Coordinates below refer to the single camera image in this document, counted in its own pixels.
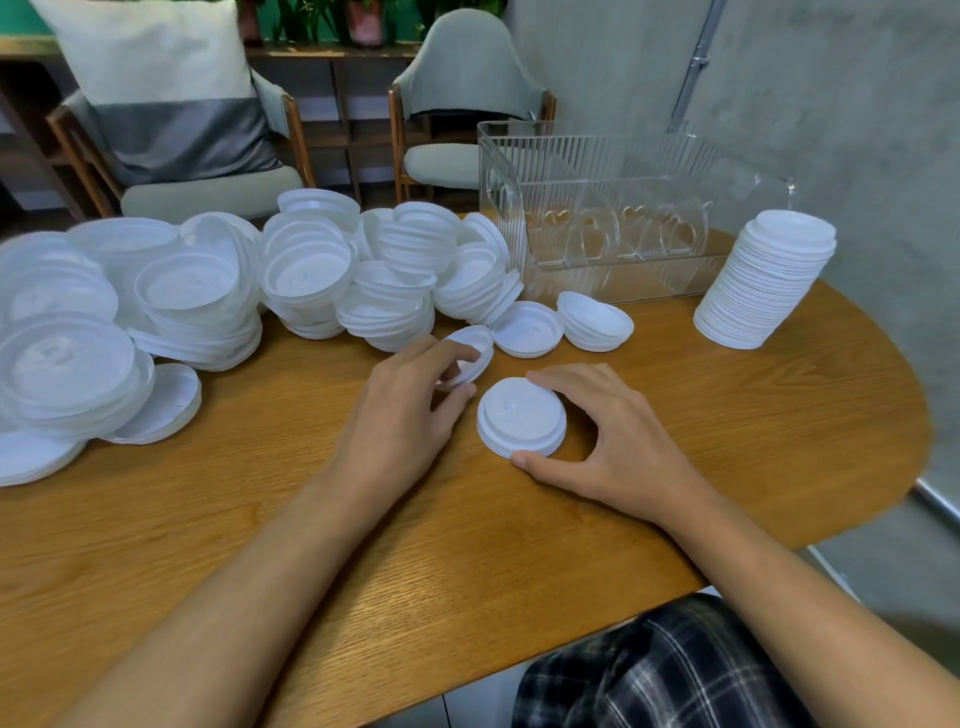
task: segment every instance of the pillow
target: pillow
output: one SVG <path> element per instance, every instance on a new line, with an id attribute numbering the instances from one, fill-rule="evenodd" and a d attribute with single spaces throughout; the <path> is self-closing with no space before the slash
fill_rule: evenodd
<path id="1" fill-rule="evenodd" d="M 89 104 L 79 121 L 125 186 L 280 166 L 235 0 L 31 2 Z"/>

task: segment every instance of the clear plastic organizer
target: clear plastic organizer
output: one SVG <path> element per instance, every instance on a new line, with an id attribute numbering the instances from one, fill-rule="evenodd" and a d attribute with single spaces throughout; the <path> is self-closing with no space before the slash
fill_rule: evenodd
<path id="1" fill-rule="evenodd" d="M 789 209 L 794 185 L 693 133 L 479 125 L 480 210 L 507 240 L 523 298 L 606 303 L 704 293 L 740 229 Z"/>

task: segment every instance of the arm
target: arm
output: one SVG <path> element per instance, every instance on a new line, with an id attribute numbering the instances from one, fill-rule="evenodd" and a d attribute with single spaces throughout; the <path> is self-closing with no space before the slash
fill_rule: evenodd
<path id="1" fill-rule="evenodd" d="M 583 463 L 514 453 L 536 479 L 663 528 L 747 623 L 820 725 L 956 725 L 960 682 L 781 546 L 694 470 L 613 370 L 531 372 L 597 423 Z"/>
<path id="2" fill-rule="evenodd" d="M 337 571 L 426 472 L 476 392 L 462 385 L 431 412 L 437 379 L 478 355 L 426 337 L 375 366 L 326 469 L 60 727 L 252 725 Z"/>

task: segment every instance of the plaid shorts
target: plaid shorts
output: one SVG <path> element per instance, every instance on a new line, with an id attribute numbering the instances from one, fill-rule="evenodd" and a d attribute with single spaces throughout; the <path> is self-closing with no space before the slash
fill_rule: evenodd
<path id="1" fill-rule="evenodd" d="M 536 660 L 514 728 L 815 725 L 723 599 L 692 595 Z"/>

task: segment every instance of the cushion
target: cushion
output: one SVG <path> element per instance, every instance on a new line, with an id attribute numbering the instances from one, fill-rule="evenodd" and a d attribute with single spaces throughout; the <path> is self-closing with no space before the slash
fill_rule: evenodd
<path id="1" fill-rule="evenodd" d="M 423 144 L 403 158 L 407 174 L 420 184 L 480 189 L 480 147 L 476 144 Z"/>
<path id="2" fill-rule="evenodd" d="M 140 184 L 124 193 L 120 208 L 128 217 L 152 217 L 174 225 L 210 210 L 253 219 L 279 212 L 277 196 L 301 187 L 297 170 L 280 166 L 219 180 Z"/>
<path id="3" fill-rule="evenodd" d="M 253 90 L 235 0 L 31 0 L 89 103 L 125 186 L 280 166 Z"/>

